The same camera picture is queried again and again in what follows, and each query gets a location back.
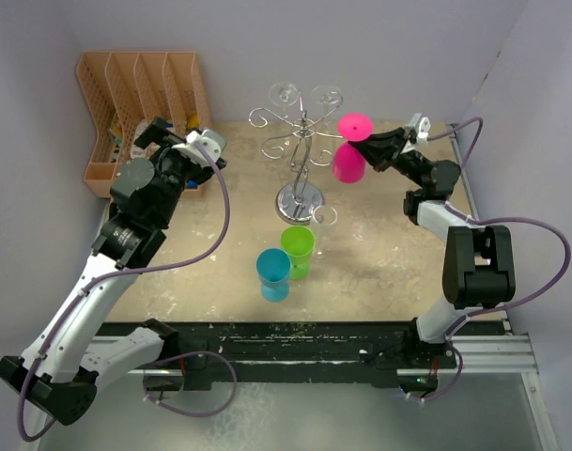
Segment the blue plastic goblet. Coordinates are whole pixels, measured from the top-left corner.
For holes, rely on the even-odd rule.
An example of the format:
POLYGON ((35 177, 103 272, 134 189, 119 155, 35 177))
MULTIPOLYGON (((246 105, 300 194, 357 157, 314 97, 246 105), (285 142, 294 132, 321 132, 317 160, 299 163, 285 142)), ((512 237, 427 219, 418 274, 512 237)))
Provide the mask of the blue plastic goblet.
POLYGON ((255 264, 262 296, 271 303, 283 301, 289 294, 291 262, 287 253, 278 248, 263 251, 255 264))

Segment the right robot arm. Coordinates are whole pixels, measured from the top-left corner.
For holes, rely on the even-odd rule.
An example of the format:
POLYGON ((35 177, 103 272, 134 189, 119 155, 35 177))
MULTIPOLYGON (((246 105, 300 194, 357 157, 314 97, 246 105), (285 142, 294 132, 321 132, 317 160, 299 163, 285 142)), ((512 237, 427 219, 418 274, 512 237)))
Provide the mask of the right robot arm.
POLYGON ((510 302, 516 280, 508 228, 472 225, 468 218, 449 211, 448 200, 461 168, 449 160, 427 159, 416 149, 418 142, 417 132, 397 128, 351 145, 375 171, 392 168, 418 186, 406 192, 403 213, 445 244, 442 297, 413 320, 396 346, 409 365, 424 367, 435 358, 435 345, 444 345, 472 314, 510 302))

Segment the pink plastic goblet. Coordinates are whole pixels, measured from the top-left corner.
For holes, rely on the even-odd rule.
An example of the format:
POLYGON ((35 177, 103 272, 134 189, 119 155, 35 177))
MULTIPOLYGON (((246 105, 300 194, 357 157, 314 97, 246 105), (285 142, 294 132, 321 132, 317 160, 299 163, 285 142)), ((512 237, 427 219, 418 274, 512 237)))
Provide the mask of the pink plastic goblet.
POLYGON ((347 114, 338 121, 338 131, 345 143, 335 152, 332 161, 332 174, 343 183, 356 183, 364 176, 365 159, 353 144, 359 143, 371 135, 373 122, 363 114, 347 114))

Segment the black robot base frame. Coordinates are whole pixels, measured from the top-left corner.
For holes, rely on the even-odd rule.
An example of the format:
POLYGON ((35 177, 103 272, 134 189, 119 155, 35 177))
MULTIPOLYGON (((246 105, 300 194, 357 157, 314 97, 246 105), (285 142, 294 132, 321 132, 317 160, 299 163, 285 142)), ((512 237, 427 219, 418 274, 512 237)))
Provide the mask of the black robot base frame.
POLYGON ((171 322, 178 338, 137 369, 179 377, 186 390, 215 382, 360 383, 394 388, 454 369, 454 352, 419 340, 412 321, 171 322))

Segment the clear wine glass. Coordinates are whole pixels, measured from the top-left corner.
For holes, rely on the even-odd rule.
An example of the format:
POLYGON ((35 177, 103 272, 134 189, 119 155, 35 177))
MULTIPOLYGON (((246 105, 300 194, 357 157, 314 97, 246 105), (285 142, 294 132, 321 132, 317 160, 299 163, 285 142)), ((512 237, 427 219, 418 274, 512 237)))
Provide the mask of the clear wine glass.
POLYGON ((299 89, 292 83, 276 83, 270 88, 269 97, 274 105, 273 118, 277 123, 277 134, 290 135, 295 132, 298 129, 296 118, 289 116, 289 110, 299 102, 299 89))
POLYGON ((311 98, 322 108, 321 116, 314 121, 315 125, 330 118, 341 107, 344 100, 340 88, 333 85, 316 86, 311 92, 311 98))

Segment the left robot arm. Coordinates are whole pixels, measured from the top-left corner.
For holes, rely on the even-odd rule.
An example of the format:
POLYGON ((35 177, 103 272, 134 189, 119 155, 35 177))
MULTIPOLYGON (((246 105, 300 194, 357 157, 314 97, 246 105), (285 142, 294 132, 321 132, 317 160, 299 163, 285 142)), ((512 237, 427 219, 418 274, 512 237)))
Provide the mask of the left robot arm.
POLYGON ((126 290, 139 276, 155 272, 150 262, 187 184, 224 181, 226 141, 209 128, 180 137, 157 117, 134 144, 157 150, 118 168, 109 218, 73 290, 21 355, 0 360, 0 379, 19 394, 19 414, 31 403, 53 422, 71 425, 113 381, 141 365, 167 368, 178 358, 178 332, 156 319, 104 350, 88 348, 126 290))

